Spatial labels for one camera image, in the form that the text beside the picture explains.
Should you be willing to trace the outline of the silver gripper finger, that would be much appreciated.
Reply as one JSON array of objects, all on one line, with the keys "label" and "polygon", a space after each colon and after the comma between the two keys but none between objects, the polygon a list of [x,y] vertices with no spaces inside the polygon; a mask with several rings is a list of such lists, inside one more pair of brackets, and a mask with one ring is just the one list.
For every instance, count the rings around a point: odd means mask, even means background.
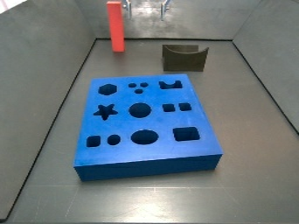
[{"label": "silver gripper finger", "polygon": [[125,8],[126,11],[127,11],[129,19],[131,19],[131,17],[133,17],[133,5],[131,5],[131,0],[122,0],[122,2],[123,2],[123,8]]},{"label": "silver gripper finger", "polygon": [[167,12],[169,10],[169,5],[170,5],[170,2],[173,0],[163,0],[162,2],[162,7],[161,7],[161,19],[165,20],[165,13]]}]

